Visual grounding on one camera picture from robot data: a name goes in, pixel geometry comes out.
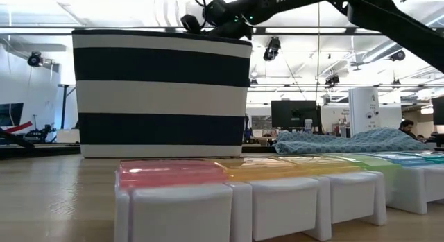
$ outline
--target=blue towel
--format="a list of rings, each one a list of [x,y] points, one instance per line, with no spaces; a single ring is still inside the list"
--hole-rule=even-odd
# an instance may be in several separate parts
[[[394,128],[360,132],[352,138],[280,132],[274,146],[280,155],[429,150],[424,143]]]

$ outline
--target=yellow lid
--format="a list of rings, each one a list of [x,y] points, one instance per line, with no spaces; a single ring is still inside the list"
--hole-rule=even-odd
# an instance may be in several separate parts
[[[322,155],[305,155],[305,156],[282,156],[277,159],[284,162],[293,163],[303,169],[317,169],[317,168],[338,168],[355,166],[352,162],[344,159],[331,158]]]
[[[296,165],[272,158],[265,157],[247,157],[235,160],[223,160],[223,161],[213,161],[224,166],[226,170],[229,171],[256,171],[256,170],[274,170],[274,171],[288,171],[296,169]]]

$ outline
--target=security camera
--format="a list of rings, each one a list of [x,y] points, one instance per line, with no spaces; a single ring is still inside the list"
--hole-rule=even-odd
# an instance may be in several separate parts
[[[326,85],[336,85],[336,84],[338,84],[338,83],[339,83],[339,76],[336,75],[336,74],[333,74],[333,75],[331,75],[331,76],[328,76],[328,77],[325,79],[325,84],[326,84]]]
[[[31,67],[41,67],[43,65],[44,59],[42,58],[42,53],[39,51],[33,51],[31,56],[28,58],[28,65]]]
[[[273,61],[278,55],[280,50],[279,37],[271,37],[270,42],[267,44],[264,53],[265,61]]]
[[[392,61],[403,61],[405,59],[405,52],[398,51],[390,56],[390,60]]]
[[[401,82],[400,82],[399,79],[393,79],[393,82],[391,82],[391,84],[395,85],[395,86],[392,87],[393,89],[399,89],[400,87],[396,86],[396,85],[401,85]]]

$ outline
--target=wooden table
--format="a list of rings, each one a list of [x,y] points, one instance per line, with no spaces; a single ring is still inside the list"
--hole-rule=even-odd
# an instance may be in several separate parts
[[[1,241],[113,241],[119,161],[81,155],[0,161]],[[334,226],[333,241],[442,242],[443,224],[444,205],[430,205],[426,216],[388,209],[388,225],[341,223]],[[267,240],[290,241],[314,240],[303,234]]]

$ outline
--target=white column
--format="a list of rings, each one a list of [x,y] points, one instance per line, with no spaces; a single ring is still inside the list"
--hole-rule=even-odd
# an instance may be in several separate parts
[[[376,87],[360,87],[348,91],[351,135],[381,127]]]

